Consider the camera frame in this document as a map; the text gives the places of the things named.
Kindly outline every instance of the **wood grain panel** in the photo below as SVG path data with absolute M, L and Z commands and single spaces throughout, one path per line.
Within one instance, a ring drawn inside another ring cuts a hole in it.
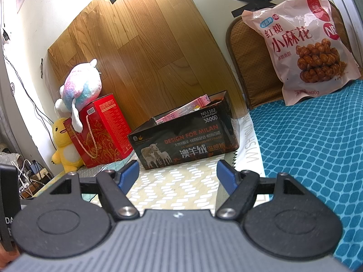
M 172 95 L 175 107 L 205 94 L 184 57 L 168 64 L 157 72 L 162 83 Z
M 133 17 L 143 48 L 157 70 L 183 57 L 155 0 L 124 1 Z
M 211 94 L 228 89 L 237 115 L 245 115 L 237 81 L 193 1 L 156 1 L 203 90 Z
M 136 26 L 123 0 L 97 0 L 117 49 L 137 36 Z
M 91 37 L 87 31 L 85 22 L 81 15 L 78 15 L 68 27 L 72 41 L 75 43 L 77 52 L 82 53 L 87 62 L 97 58 L 97 52 L 92 45 Z
M 93 0 L 49 48 L 61 86 L 97 59 L 101 95 L 113 93 L 132 129 L 205 93 L 228 90 L 246 112 L 235 78 L 192 0 Z
M 148 120 L 149 114 L 145 112 L 145 106 L 143 101 L 138 101 L 134 99 L 132 95 L 125 93 L 127 87 L 124 85 L 121 79 L 108 77 L 102 80 L 102 91 L 100 96 L 105 96 L 107 94 L 113 93 L 120 109 L 131 128 L 137 128 L 143 123 L 142 120 Z
M 149 112 L 154 116 L 173 109 L 175 102 L 143 47 L 140 36 L 137 36 L 121 47 L 119 54 L 136 88 L 141 92 L 141 97 L 146 103 L 158 103 L 157 107 L 148 105 Z
M 66 74 L 67 68 L 59 50 L 58 44 L 53 44 L 48 49 L 49 60 L 53 67 L 54 74 L 57 76 L 57 81 L 60 81 Z

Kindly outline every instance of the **bedding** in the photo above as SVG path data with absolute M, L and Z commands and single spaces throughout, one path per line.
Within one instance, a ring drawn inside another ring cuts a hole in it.
M 363 263 L 363 81 L 294 106 L 282 100 L 250 111 L 266 177 L 288 172 L 343 223 L 334 256 Z

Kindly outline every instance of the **pink plastic bag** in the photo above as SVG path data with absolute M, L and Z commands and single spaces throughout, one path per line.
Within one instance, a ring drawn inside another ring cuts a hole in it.
M 286 105 L 329 94 L 360 77 L 357 63 L 335 32 L 328 0 L 286 0 L 271 9 L 244 11 L 242 19 L 264 37 L 284 83 Z

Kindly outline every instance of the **brown cushion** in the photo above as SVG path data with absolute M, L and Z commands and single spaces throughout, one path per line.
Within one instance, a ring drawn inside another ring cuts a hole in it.
M 332 3 L 331 14 L 337 34 L 351 51 L 342 17 Z M 249 109 L 283 99 L 282 82 L 276 75 L 265 40 L 261 35 L 238 17 L 228 28 L 226 43 Z

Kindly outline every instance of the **sheep picture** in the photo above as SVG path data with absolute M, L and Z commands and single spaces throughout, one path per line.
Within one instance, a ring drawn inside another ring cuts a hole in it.
M 152 164 L 151 164 L 152 162 L 155 164 L 155 166 L 157 166 L 157 159 L 155 158 L 154 155 L 151 155 L 155 151 L 159 151 L 159 148 L 157 147 L 157 143 L 155 143 L 155 144 L 152 143 L 152 144 L 150 144 L 150 146 L 144 147 L 143 149 L 141 149 L 141 155 L 146 160 L 147 165 L 150 168 L 152 167 Z
M 160 150 L 153 151 L 151 153 L 151 156 L 153 156 L 158 162 L 160 162 L 161 165 L 162 165 L 162 163 L 160 160 L 162 160 L 164 162 L 165 166 L 166 166 L 166 163 L 168 165 L 169 165 L 169 163 L 172 163 L 172 160 L 166 151 L 164 151 L 164 152 L 161 152 Z

